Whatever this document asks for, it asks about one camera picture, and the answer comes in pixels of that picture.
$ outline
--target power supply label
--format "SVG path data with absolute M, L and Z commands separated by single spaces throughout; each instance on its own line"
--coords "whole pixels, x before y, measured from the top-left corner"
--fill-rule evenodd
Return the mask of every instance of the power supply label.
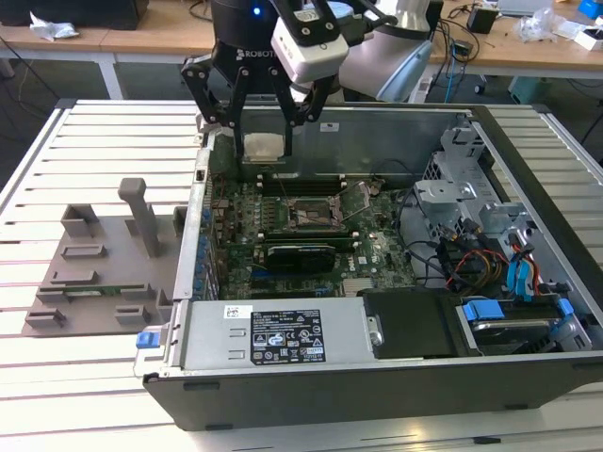
M 252 313 L 252 363 L 324 363 L 320 310 Z

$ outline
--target motherboard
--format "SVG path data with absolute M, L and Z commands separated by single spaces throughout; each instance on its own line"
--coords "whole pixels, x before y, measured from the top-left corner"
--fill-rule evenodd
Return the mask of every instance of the motherboard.
M 216 273 L 210 298 L 355 297 L 415 285 L 392 226 L 399 192 L 380 188 L 370 180 L 296 185 L 215 177 L 208 193 Z

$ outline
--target aluminum profile table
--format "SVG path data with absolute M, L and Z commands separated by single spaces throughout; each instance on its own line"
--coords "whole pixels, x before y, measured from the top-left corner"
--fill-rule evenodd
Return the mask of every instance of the aluminum profile table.
M 567 203 L 563 212 L 577 232 L 598 231 L 601 209 L 586 206 L 600 205 L 601 197 L 583 196 L 600 189 L 593 181 L 598 176 L 579 166 L 594 163 L 580 146 L 550 115 L 525 107 L 491 109 L 513 140 L 524 140 L 518 141 L 520 152 L 555 202 Z M 57 109 L 5 187 L 0 196 L 0 450 L 551 452 L 601 447 L 603 383 L 524 412 L 187 433 L 133 376 L 134 335 L 2 338 L 21 329 L 62 234 L 58 220 L 66 203 L 90 202 L 99 215 L 120 215 L 127 207 L 116 189 L 124 175 L 136 174 L 147 181 L 148 200 L 157 213 L 186 204 L 198 152 L 195 113 L 191 102 L 81 101 Z M 521 125 L 520 117 L 530 121 Z M 580 200 L 586 210 L 574 206 Z M 477 437 L 502 443 L 477 445 Z

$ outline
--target floor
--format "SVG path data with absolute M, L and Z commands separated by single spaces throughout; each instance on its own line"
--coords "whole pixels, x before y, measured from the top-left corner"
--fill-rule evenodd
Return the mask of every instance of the floor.
M 0 187 L 4 186 L 29 145 L 44 124 L 55 104 L 53 95 L 32 75 L 27 67 L 13 60 L 15 76 L 0 86 Z M 63 98 L 107 99 L 105 84 L 93 63 L 36 61 L 33 69 Z M 172 65 L 123 64 L 120 76 L 130 99 L 189 99 L 180 81 L 178 68 Z M 455 93 L 453 102 L 464 104 L 512 104 L 507 88 L 509 77 L 488 77 L 482 95 L 474 92 L 480 82 L 468 75 Z M 603 113 L 603 86 L 596 81 L 549 80 L 546 95 L 538 102 L 550 108 L 562 124 L 580 139 L 595 118 Z M 443 102 L 447 87 L 434 87 L 429 102 Z M 603 158 L 603 123 L 589 136 L 586 149 L 596 160 Z

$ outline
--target desk leg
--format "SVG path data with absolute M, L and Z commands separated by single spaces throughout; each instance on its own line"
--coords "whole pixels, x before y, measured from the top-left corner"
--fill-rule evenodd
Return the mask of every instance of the desk leg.
M 12 78 L 15 76 L 15 71 L 10 66 L 10 61 L 7 59 L 0 59 L 0 75 L 4 78 Z
M 105 80 L 106 90 L 109 93 L 109 98 L 113 101 L 120 101 L 125 99 L 125 89 L 120 83 L 120 78 L 117 75 L 115 65 L 115 57 L 111 54 L 106 54 L 98 61 L 98 66 L 101 68 L 101 74 Z
M 419 78 L 418 82 L 416 82 L 411 95 L 408 97 L 409 104 L 425 104 L 425 99 L 427 98 L 427 93 L 430 89 L 430 85 L 432 84 L 432 80 L 437 73 L 438 67 L 437 65 L 429 64 L 421 78 Z

